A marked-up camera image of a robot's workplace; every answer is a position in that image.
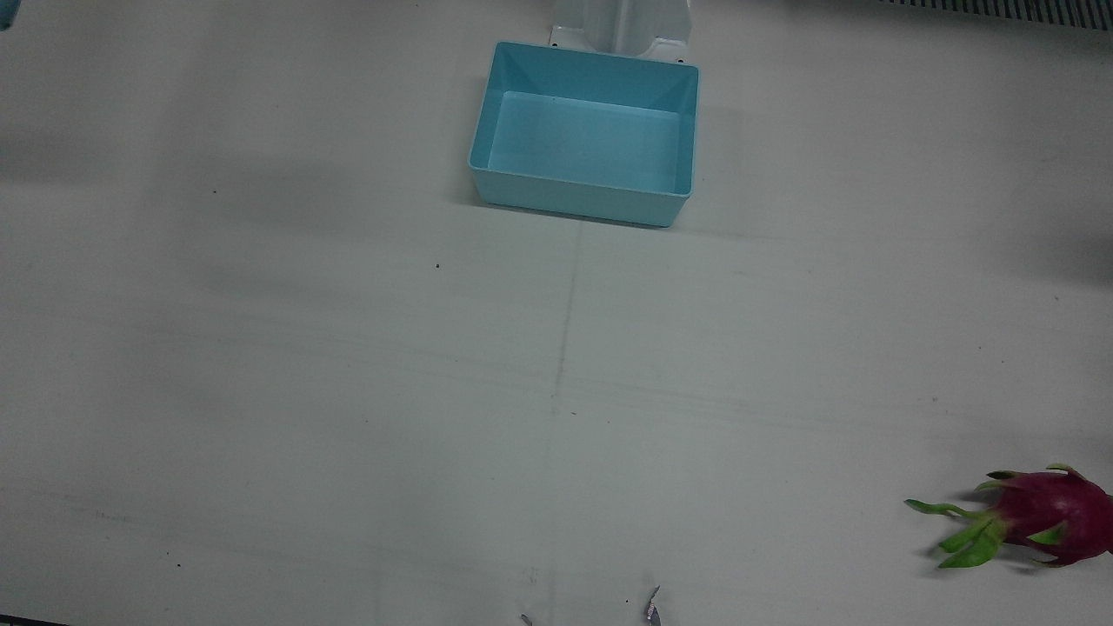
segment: dragon fruit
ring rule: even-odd
[[[1113,499],[1070,466],[1052,464],[1040,472],[994,471],[977,490],[999,489],[996,503],[983,511],[955,505],[905,503],[923,513],[959,516],[969,526],[939,547],[951,556],[939,567],[975,567],[997,554],[1002,544],[1027,546],[1055,557],[1033,559],[1063,567],[1113,550]]]

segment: black grille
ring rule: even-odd
[[[880,0],[925,9],[1094,30],[1113,27],[1113,0]]]

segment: blue plastic bin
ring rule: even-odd
[[[491,204],[669,226],[691,195],[699,70],[495,46],[469,165]]]

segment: white stand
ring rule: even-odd
[[[556,0],[549,42],[682,61],[691,29],[689,0]]]

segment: white backdrop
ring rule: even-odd
[[[940,574],[993,469],[1113,489],[1113,42],[697,1],[671,229],[483,206],[522,0],[24,2],[0,33],[0,613],[1100,624]]]

